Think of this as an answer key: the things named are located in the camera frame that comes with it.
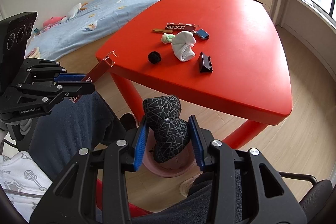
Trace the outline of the black patterned sock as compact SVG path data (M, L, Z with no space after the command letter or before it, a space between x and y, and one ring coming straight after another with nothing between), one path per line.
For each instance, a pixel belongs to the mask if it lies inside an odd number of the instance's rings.
M174 95L146 98L142 107L156 144L154 160L162 164L180 154L190 142L187 121L179 118L181 102Z

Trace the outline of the small black box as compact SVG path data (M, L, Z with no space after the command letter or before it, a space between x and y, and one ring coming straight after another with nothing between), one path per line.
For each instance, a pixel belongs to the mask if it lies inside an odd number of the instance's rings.
M203 52L200 53L198 57L198 64L199 64L199 71L200 73L212 73L213 72L213 65L211 62L211 57L207 56Z

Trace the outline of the small black sock ball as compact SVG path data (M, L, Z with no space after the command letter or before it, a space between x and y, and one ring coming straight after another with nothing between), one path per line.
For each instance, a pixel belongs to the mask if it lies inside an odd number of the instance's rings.
M151 64L157 64L162 60L161 54L157 51L150 52L147 58Z

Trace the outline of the wooden block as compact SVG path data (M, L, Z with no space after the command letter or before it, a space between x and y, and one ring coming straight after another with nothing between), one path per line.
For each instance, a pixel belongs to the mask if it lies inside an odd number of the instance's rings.
M173 33L173 30L166 30L166 29L160 29L160 28L154 28L152 29L153 32L155 33L160 33L160 34L172 34Z

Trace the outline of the green white paper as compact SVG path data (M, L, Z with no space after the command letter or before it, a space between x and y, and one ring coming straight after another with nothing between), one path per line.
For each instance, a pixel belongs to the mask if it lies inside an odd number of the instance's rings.
M164 44L169 44L173 41L173 38L175 37L174 34L167 34L167 33L164 33L162 35L162 38L161 38L161 42L163 42Z

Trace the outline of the white sock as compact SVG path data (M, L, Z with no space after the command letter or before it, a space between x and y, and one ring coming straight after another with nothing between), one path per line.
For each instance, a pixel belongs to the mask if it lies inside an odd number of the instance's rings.
M192 47L196 40L192 32L182 31L172 39L171 47L175 57L182 62L189 61L195 57Z

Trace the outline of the small blue box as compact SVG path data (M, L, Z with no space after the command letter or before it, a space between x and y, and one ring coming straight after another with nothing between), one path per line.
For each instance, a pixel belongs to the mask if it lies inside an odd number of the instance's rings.
M205 31L205 30L203 30L203 29L199 29L199 30L197 30L196 32L195 32L196 34L197 34L197 36L199 36L201 39L203 39L203 40L207 40L207 39L209 39L209 34Z

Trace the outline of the red ISE BOX carton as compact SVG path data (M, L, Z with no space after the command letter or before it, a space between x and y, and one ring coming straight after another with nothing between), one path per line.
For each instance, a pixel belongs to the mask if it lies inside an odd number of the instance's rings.
M189 24L189 23L167 23L165 26L165 30L172 31L189 31L193 32L199 28L197 24Z

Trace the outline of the pink trash bin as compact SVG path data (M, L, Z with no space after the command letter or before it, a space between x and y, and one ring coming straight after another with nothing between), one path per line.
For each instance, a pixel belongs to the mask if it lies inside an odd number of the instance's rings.
M156 145L153 130L149 130L145 153L143 156L143 165L153 174L160 177L172 178L186 173L195 165L195 157L191 142L183 149L181 153L172 159L157 163L153 158L151 150Z

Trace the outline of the black shoe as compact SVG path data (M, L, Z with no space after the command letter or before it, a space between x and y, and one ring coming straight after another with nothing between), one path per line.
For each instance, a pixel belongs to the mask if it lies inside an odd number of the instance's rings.
M125 113L120 119L120 123L124 127L125 131L129 131L138 127L138 121L133 113Z

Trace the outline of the person's leg dark trousers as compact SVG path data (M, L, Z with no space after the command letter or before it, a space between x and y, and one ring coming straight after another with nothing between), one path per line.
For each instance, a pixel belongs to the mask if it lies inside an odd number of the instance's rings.
M64 100L52 113L40 117L28 153L51 180L63 170L79 149L94 150L123 138L126 130L98 92L78 102Z

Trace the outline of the pink plush toy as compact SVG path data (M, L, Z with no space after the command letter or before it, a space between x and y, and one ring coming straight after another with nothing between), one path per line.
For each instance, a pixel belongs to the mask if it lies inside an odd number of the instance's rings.
M43 23L43 28L41 29L41 32L44 32L48 29L50 29L51 27L53 27L54 25L57 25L59 23L61 23L61 21L63 19L66 19L66 16L54 16L51 17L49 19L47 19L44 23Z

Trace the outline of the bed with blue sheet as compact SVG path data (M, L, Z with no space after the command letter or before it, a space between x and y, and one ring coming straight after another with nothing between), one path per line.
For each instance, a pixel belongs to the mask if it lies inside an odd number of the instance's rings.
M51 27L31 39L26 54L39 50L42 59L56 61L63 56L108 36L143 10L160 0L95 0L72 19Z

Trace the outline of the red table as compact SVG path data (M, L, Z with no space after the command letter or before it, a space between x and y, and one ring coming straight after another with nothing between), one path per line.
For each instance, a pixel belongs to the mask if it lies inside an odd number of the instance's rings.
M212 73L200 73L197 59L179 61L152 31L167 23L197 24L209 35L194 52L211 57ZM96 52L116 59L110 74L137 119L142 98L135 84L234 115L244 123L225 138L238 149L292 110L289 69L282 43L266 10L252 0L161 0L114 33ZM151 64L152 51L162 60Z

